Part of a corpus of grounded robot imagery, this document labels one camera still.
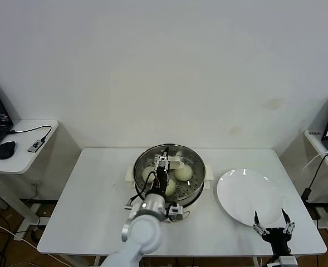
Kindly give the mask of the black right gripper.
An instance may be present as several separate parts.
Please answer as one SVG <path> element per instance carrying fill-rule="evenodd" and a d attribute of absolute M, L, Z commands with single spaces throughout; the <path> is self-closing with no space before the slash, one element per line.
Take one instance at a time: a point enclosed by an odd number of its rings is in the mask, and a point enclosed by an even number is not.
<path fill-rule="evenodd" d="M 264 236 L 264 241 L 271 245 L 273 255 L 290 255 L 290 248 L 287 243 L 292 238 L 292 232 L 295 228 L 295 223 L 291 221 L 289 215 L 281 209 L 282 215 L 286 222 L 285 228 L 267 228 L 265 229 L 259 221 L 257 211 L 254 212 L 254 230 Z"/>

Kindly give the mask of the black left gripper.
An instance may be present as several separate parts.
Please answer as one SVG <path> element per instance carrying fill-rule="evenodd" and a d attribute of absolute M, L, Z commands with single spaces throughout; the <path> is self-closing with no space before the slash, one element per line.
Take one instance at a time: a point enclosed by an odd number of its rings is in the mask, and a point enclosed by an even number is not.
<path fill-rule="evenodd" d="M 169 147 L 166 147 L 163 156 L 154 158 L 154 168 L 156 170 L 156 180 L 153 182 L 153 193 L 165 195 L 168 186 L 168 170 L 169 170 Z"/>

